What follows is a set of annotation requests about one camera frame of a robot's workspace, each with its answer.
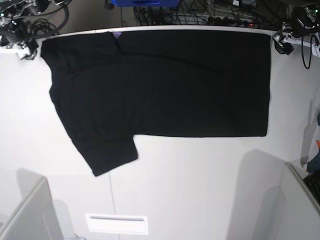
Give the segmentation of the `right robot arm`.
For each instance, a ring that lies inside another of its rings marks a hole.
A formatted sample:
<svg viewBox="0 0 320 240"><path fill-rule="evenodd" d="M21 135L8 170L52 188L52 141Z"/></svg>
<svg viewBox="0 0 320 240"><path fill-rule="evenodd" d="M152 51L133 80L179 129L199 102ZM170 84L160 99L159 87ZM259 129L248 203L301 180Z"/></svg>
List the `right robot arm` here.
<svg viewBox="0 0 320 240"><path fill-rule="evenodd" d="M56 36L69 20L69 0L2 0L0 2L0 53L33 60L38 53L38 39ZM45 16L64 12L55 26Z"/></svg>

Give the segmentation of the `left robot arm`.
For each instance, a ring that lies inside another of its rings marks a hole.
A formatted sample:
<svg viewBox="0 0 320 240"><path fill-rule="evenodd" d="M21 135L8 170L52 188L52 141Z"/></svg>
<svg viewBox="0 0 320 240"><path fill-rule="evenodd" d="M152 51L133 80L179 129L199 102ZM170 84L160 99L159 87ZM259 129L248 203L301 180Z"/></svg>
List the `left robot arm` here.
<svg viewBox="0 0 320 240"><path fill-rule="evenodd" d="M293 45L306 46L320 56L320 2L318 0L285 0L291 7L288 20L273 36L275 49L289 55Z"/></svg>

